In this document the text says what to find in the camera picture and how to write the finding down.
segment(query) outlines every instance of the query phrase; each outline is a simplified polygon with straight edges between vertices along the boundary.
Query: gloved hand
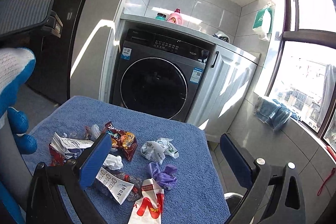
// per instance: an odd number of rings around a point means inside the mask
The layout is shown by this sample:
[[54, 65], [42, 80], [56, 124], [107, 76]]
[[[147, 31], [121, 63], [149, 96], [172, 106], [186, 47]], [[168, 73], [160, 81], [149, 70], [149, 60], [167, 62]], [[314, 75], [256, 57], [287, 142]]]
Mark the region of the gloved hand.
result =
[[29, 49], [0, 49], [0, 128], [7, 111], [8, 122], [19, 152], [27, 155], [36, 151], [37, 143], [33, 136], [24, 134], [28, 130], [26, 115], [11, 106], [16, 102], [19, 87], [28, 80], [34, 67], [35, 56]]

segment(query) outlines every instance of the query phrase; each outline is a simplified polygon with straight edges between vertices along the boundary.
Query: pink detergent bottle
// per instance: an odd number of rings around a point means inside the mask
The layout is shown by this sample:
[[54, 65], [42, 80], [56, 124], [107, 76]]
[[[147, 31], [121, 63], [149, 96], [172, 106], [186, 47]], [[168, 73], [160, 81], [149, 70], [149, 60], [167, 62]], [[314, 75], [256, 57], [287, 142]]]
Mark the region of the pink detergent bottle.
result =
[[180, 9], [176, 9], [175, 12], [170, 14], [167, 21], [171, 22], [171, 23], [178, 24], [178, 25], [182, 25], [183, 19], [182, 19], [181, 14], [180, 14]]

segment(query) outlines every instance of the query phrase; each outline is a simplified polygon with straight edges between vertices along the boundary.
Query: blue towel on table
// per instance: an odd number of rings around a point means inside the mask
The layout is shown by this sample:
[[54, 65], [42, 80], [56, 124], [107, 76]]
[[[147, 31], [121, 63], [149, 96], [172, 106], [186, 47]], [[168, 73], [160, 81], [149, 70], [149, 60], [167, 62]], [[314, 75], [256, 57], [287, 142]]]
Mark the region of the blue towel on table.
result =
[[[131, 162], [122, 156], [124, 164], [122, 171], [141, 179], [149, 178], [146, 171], [149, 160], [141, 156], [140, 147], [146, 141], [156, 141], [160, 137], [174, 139], [172, 143], [180, 156], [177, 159], [166, 156], [163, 166], [167, 164], [177, 166], [177, 185], [173, 190], [165, 191], [162, 224], [224, 224], [230, 212], [211, 160], [205, 134], [191, 124], [75, 96], [31, 131], [38, 143], [37, 151], [22, 157], [33, 173], [40, 161], [50, 164], [48, 144], [54, 132], [66, 133], [68, 136], [72, 132], [78, 132], [84, 137], [85, 125], [91, 126], [96, 123], [102, 128], [108, 121], [112, 121], [117, 128], [136, 135], [138, 147]], [[80, 223], [64, 188], [60, 187], [60, 191], [73, 222]], [[107, 223], [128, 223], [134, 202], [126, 200], [119, 205], [93, 187], [88, 187], [85, 191]]]
[[273, 132], [280, 130], [290, 117], [297, 121], [300, 120], [300, 116], [286, 105], [266, 96], [258, 98], [253, 113], [262, 122], [270, 125]]

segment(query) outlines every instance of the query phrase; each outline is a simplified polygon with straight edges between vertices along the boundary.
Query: tiled floor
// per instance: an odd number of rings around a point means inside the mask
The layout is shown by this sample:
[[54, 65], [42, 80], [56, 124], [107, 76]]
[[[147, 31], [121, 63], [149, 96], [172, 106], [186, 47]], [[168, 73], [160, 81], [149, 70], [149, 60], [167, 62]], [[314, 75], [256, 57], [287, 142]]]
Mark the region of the tiled floor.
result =
[[40, 94], [35, 93], [26, 85], [20, 87], [19, 92], [17, 93], [17, 100], [14, 105], [16, 110], [23, 111], [28, 117], [28, 134], [39, 122], [48, 117], [58, 107], [58, 104], [51, 102]]
[[[211, 158], [212, 158], [212, 162], [213, 165], [215, 166], [216, 170], [217, 170], [217, 174], [219, 177], [219, 180], [222, 184], [223, 187], [223, 191], [224, 193], [238, 193], [241, 195], [244, 195], [246, 192], [246, 188], [243, 188], [239, 185], [235, 175], [233, 174], [230, 166], [228, 165], [226, 159], [224, 159], [224, 156], [221, 152], [221, 149], [219, 147], [219, 145], [217, 145], [217, 147], [212, 150], [209, 147], [210, 150], [210, 154], [211, 154]], [[254, 216], [254, 221], [253, 224], [256, 224], [259, 222], [261, 216], [263, 215], [263, 212], [266, 208], [266, 205], [268, 203], [269, 200], [269, 196], [272, 192], [272, 186], [269, 186], [265, 196], [263, 198], [263, 200], [261, 201], [261, 204], [259, 206], [258, 211], [256, 212], [256, 215]]]

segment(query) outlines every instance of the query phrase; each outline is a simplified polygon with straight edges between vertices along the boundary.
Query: crumpled cloth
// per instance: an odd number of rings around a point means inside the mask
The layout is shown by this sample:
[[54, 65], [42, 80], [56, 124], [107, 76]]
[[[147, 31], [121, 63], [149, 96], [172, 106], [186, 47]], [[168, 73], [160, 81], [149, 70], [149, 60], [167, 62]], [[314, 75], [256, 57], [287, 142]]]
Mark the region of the crumpled cloth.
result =
[[297, 121], [301, 119], [294, 110], [289, 109], [278, 100], [271, 99], [267, 96], [259, 96], [258, 102], [254, 106], [253, 114], [256, 115], [259, 120], [271, 126], [273, 132], [279, 131], [290, 117]]
[[158, 185], [167, 190], [173, 189], [177, 184], [177, 177], [173, 175], [177, 172], [177, 167], [174, 165], [167, 164], [164, 171], [161, 171], [157, 162], [151, 162], [147, 166], [147, 172]]
[[121, 169], [122, 167], [124, 167], [123, 163], [121, 162], [121, 157], [120, 156], [115, 156], [115, 155], [111, 155], [108, 154], [104, 163], [103, 163], [104, 167], [107, 167], [111, 170], [118, 170]]

